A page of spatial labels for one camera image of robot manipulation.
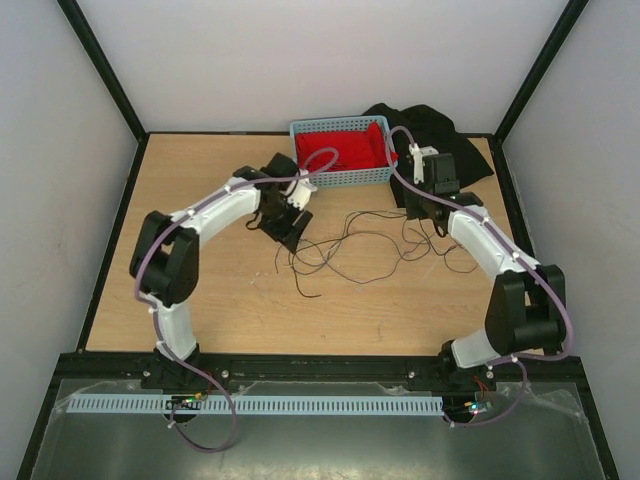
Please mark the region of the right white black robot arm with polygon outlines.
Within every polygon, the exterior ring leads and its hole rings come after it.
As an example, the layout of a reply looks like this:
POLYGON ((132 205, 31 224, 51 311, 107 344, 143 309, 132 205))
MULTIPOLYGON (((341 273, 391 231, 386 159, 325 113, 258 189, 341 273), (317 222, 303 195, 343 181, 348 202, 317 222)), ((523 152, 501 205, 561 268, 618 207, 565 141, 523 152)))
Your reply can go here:
POLYGON ((411 144, 408 157, 411 173, 400 181, 408 218, 430 220, 436 234, 462 246, 492 283, 483 327, 443 344, 439 381, 458 389, 471 379, 472 368, 519 356, 563 356, 573 328, 562 270, 520 249, 475 193, 461 191, 452 155, 411 144))

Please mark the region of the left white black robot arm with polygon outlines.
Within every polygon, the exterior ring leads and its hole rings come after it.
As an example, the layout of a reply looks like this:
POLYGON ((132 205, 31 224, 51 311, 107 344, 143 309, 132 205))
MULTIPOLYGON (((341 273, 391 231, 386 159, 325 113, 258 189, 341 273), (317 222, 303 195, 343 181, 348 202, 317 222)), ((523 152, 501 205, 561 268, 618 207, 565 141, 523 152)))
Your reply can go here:
POLYGON ((199 280, 200 251, 239 219, 254 215, 257 229, 289 252, 297 251, 312 219, 307 210, 317 188, 311 173, 277 153, 269 164, 236 170, 206 198, 170 215, 149 213, 142 224, 129 272, 135 298, 148 305, 156 349, 169 358, 164 375, 177 387, 194 384, 199 362, 188 299, 199 280))

